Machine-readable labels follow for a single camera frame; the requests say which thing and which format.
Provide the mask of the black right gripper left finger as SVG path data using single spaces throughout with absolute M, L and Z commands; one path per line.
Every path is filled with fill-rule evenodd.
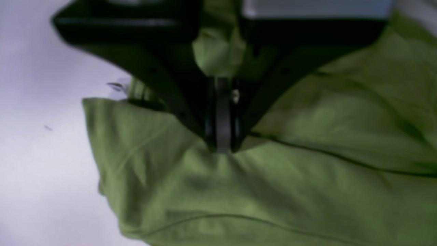
M 216 80 L 192 46 L 203 0 L 73 0 L 51 22 L 70 46 L 145 83 L 186 128 L 216 153 Z

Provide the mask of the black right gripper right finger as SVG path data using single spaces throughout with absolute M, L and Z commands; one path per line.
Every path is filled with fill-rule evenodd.
M 231 81 L 231 151 L 300 79 L 369 46 L 389 18 L 388 0 L 233 0 L 245 53 Z

